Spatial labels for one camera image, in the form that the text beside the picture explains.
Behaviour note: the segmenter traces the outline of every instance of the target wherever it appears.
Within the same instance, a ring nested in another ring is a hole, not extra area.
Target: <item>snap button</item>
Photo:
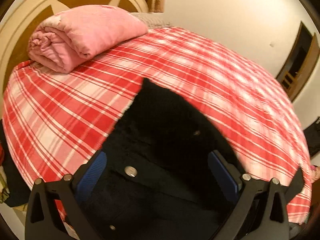
[[[272,183],[278,185],[280,183],[280,181],[277,178],[273,178]]]
[[[138,174],[138,171],[134,167],[131,167],[131,166],[126,166],[124,168],[124,172],[125,172],[125,174],[127,174],[130,177],[135,177]]]

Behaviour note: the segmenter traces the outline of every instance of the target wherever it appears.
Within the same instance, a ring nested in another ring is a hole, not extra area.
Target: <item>pillow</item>
[[[149,29],[173,27],[173,25],[168,20],[165,20],[163,17],[159,16],[159,14],[156,14],[156,13],[131,13],[131,14],[137,17],[142,22],[144,22]]]

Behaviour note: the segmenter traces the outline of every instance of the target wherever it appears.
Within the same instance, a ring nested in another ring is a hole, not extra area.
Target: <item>black jacket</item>
[[[81,208],[107,240],[208,240],[232,209],[208,153],[217,149],[244,172],[203,114],[148,79],[102,149],[107,167]]]

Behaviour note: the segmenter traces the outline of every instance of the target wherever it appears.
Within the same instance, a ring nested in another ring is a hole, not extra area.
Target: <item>metal screw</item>
[[[243,174],[242,179],[249,181],[251,179],[251,176],[249,174]]]
[[[41,184],[41,182],[42,182],[42,179],[41,179],[41,178],[38,178],[38,179],[35,180],[35,184],[36,184],[36,185]]]
[[[124,168],[124,172],[125,172],[125,174],[127,174],[130,177],[135,177],[138,174],[138,171],[134,167],[131,167],[131,166],[126,166]]]
[[[280,181],[277,178],[273,178],[272,183],[278,185],[280,183]]]
[[[71,174],[66,174],[63,176],[63,180],[65,181],[70,181],[72,179],[72,175]]]

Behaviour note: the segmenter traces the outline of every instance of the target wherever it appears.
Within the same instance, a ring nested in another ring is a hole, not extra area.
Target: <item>pink folded blanket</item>
[[[28,43],[32,60],[54,71],[69,73],[76,66],[148,27],[127,11],[109,5],[84,5],[44,20]]]

